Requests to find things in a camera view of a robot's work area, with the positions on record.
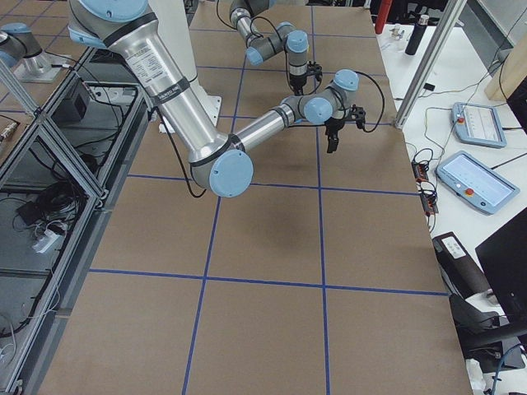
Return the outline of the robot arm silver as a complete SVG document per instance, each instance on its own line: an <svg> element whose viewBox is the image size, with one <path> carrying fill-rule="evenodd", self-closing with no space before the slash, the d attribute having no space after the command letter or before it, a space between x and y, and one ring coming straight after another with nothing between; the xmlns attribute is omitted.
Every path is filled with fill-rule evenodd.
<svg viewBox="0 0 527 395"><path fill-rule="evenodd" d="M230 22L245 41L245 56L253 66L284 52L287 56L287 80L294 95L302 95L307 83L309 48L308 35L292 23L284 21L271 24L273 32L259 32L255 21L261 13L274 5L274 1L233 1L230 6Z"/></svg>
<svg viewBox="0 0 527 395"><path fill-rule="evenodd" d="M249 150L301 120L338 131L351 113L358 75L338 71L322 90L296 91L238 132L217 130L211 101L199 85L181 2L71 1L71 39L120 55L153 106L189 152L190 173L202 188L233 198L250 185Z"/></svg>

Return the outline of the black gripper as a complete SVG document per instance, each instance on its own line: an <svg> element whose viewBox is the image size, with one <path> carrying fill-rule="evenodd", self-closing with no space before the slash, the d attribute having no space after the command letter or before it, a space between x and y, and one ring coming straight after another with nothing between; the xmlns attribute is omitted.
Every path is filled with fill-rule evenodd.
<svg viewBox="0 0 527 395"><path fill-rule="evenodd" d="M293 92L294 96L302 96L304 95L303 88L305 84L307 83L307 75L293 75L289 73L287 75L288 78L288 84L291 88L291 91Z"/></svg>
<svg viewBox="0 0 527 395"><path fill-rule="evenodd" d="M344 118L329 118L324 122L325 135L328 140L327 153L333 153L338 149L338 132L345 126Z"/></svg>

